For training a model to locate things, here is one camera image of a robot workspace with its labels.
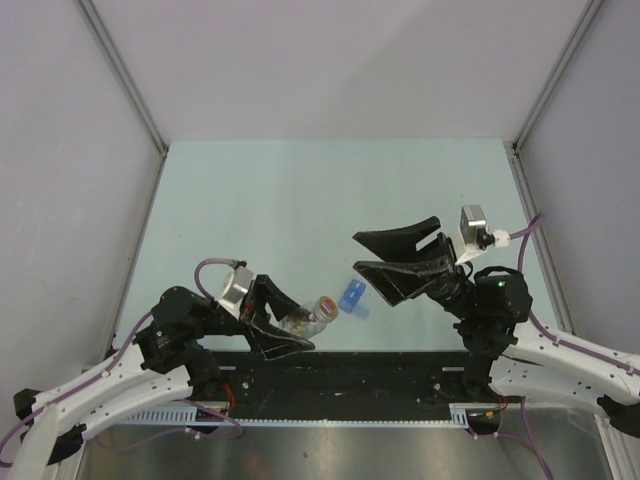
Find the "clear glass pill bottle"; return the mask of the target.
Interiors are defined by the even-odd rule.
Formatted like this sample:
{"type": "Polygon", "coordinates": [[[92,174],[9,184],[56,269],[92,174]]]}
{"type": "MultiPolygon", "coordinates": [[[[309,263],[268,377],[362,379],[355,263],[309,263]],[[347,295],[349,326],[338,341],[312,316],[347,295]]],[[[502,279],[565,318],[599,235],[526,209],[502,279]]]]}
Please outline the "clear glass pill bottle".
{"type": "Polygon", "coordinates": [[[278,322],[278,327],[295,336],[309,340],[321,333],[339,315],[338,305],[328,296],[308,302],[278,322]]]}

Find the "blue plastic pill organizer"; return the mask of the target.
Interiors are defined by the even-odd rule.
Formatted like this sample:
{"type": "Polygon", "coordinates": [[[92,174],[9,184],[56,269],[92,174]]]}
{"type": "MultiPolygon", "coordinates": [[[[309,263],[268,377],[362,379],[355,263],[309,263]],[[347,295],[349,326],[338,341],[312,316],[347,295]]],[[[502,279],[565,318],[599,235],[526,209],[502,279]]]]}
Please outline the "blue plastic pill organizer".
{"type": "Polygon", "coordinates": [[[352,279],[338,301],[339,309],[357,319],[367,320],[370,310],[362,303],[366,288],[362,280],[352,279]]]}

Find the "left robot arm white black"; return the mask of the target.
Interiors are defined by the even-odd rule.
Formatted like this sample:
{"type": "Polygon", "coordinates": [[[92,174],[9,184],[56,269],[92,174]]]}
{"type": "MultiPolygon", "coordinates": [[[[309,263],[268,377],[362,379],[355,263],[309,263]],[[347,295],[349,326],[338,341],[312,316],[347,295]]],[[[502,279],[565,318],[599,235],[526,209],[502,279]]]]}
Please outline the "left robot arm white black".
{"type": "Polygon", "coordinates": [[[14,396],[21,448],[11,471],[30,479],[64,461],[113,423],[174,400],[207,400],[224,384],[206,336],[241,336],[253,354],[275,360],[314,350],[312,342],[272,324],[298,308],[266,275],[244,267],[222,294],[175,286],[136,324],[111,356],[48,391],[14,396]]]}

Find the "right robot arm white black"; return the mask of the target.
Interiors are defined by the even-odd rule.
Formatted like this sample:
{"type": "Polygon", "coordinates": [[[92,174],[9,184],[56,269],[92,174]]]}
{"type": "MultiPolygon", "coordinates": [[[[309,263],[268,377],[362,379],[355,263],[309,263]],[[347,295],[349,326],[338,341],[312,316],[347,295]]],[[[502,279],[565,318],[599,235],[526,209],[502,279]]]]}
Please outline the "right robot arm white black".
{"type": "Polygon", "coordinates": [[[461,376],[473,401],[495,396],[547,400],[590,411],[616,430],[639,435],[639,357],[615,351],[540,322],[519,268],[489,266],[466,274],[489,248],[513,235],[491,230],[477,205],[462,208],[452,233],[432,216],[416,224],[360,231],[353,238],[375,255],[354,264],[392,307],[422,295],[456,318],[469,353],[461,376]]]}

